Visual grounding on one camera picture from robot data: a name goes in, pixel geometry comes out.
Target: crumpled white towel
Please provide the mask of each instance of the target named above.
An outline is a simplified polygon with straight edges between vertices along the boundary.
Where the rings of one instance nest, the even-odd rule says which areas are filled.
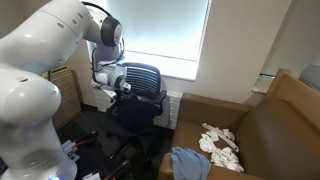
[[[243,167],[239,164],[238,157],[232,152],[230,147],[225,147],[222,150],[214,145],[214,142],[219,140],[219,137],[226,141],[234,149],[239,152],[239,148],[234,144],[235,136],[228,129],[223,129],[222,131],[218,128],[214,128],[207,124],[202,124],[209,131],[206,134],[201,134],[201,139],[199,140],[200,149],[202,151],[212,153],[211,162],[214,165],[225,167],[234,171],[243,172]]]

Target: office chair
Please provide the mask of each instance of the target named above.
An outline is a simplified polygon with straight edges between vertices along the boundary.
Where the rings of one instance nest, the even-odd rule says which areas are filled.
[[[161,74],[156,67],[141,63],[123,65],[127,67],[126,82],[131,85],[131,91],[128,94],[116,91],[117,98],[107,109],[101,126],[107,136],[114,135],[124,139],[110,159],[117,156],[129,143],[135,143],[146,158],[145,168],[149,168],[152,165],[151,159],[138,137],[155,134],[152,119],[162,114],[162,102],[167,91],[160,91]]]

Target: floor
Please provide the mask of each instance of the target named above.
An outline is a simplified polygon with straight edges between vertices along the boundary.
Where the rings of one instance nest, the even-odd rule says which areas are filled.
[[[98,140],[102,149],[109,156],[115,148],[120,145],[117,137],[106,137],[105,132],[99,127],[99,121],[103,118],[103,113],[97,111],[85,110],[80,116],[71,123],[58,130],[58,136],[61,142],[66,140],[77,140],[84,135],[97,131]],[[157,179],[157,173],[162,156],[169,151],[173,130],[158,128],[159,134],[154,136],[142,137],[140,141],[145,150],[152,159],[152,167],[146,170],[143,168],[142,153],[128,146],[125,151],[112,160],[114,164],[120,164],[124,160],[129,160],[131,168],[129,169],[135,180],[153,180]]]

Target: chair backrest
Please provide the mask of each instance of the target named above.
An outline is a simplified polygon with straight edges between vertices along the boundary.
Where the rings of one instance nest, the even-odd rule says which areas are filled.
[[[160,92],[160,71],[147,64],[123,63],[127,67],[126,82],[131,85],[131,91],[137,96],[153,100]]]

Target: cable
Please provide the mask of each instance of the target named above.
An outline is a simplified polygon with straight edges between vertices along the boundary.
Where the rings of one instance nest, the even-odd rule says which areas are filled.
[[[100,9],[101,11],[106,13],[108,16],[112,17],[112,15],[110,13],[108,13],[108,11],[104,10],[102,7],[100,7],[100,6],[96,5],[96,4],[85,2],[85,1],[82,1],[82,4],[84,4],[85,6],[92,6],[92,7],[95,7],[97,9]]]

